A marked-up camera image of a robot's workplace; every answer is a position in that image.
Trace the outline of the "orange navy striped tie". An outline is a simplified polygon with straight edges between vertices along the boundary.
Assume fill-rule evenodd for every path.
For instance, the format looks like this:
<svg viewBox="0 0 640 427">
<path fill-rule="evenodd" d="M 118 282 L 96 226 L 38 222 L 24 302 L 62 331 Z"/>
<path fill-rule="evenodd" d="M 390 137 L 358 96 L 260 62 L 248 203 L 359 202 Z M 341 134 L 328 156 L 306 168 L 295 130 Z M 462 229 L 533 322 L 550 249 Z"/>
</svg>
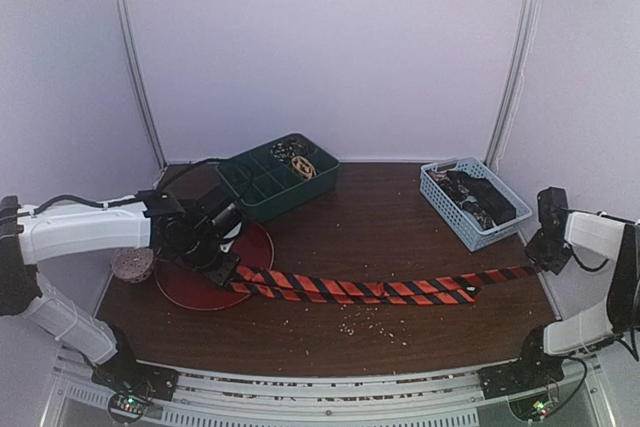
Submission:
<svg viewBox="0 0 640 427">
<path fill-rule="evenodd" d="M 363 282 L 327 279 L 240 266 L 225 284 L 238 294 L 274 300 L 340 305 L 447 306 L 473 304 L 481 288 L 534 276 L 532 266 L 512 266 L 425 280 Z"/>
</svg>

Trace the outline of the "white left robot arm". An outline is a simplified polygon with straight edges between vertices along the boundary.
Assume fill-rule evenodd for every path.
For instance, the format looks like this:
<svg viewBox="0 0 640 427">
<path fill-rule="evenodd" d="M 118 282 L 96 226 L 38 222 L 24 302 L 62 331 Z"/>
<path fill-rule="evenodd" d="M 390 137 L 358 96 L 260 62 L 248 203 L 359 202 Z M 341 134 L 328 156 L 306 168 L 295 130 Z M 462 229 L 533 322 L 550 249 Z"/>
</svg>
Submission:
<svg viewBox="0 0 640 427">
<path fill-rule="evenodd" d="M 6 196 L 1 201 L 1 314 L 34 322 L 79 351 L 111 389 L 133 391 L 151 380 L 125 334 L 57 291 L 38 263 L 93 251 L 150 249 L 223 286 L 239 264 L 232 245 L 247 222 L 237 202 L 217 192 L 197 201 L 159 189 L 107 201 L 64 194 L 39 206 Z"/>
</svg>

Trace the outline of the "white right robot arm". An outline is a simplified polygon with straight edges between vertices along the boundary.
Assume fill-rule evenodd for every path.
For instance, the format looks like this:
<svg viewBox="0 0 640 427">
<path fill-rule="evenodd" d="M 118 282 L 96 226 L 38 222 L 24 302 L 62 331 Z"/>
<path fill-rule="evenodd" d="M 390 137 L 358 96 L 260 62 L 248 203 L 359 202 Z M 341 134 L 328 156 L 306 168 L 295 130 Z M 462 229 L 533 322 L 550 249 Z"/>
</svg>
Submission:
<svg viewBox="0 0 640 427">
<path fill-rule="evenodd" d="M 569 207 L 564 189 L 537 194 L 539 229 L 525 247 L 534 266 L 560 274 L 575 266 L 602 281 L 601 292 L 570 317 L 537 327 L 523 343 L 512 377 L 542 385 L 571 357 L 620 343 L 639 359 L 639 222 Z"/>
</svg>

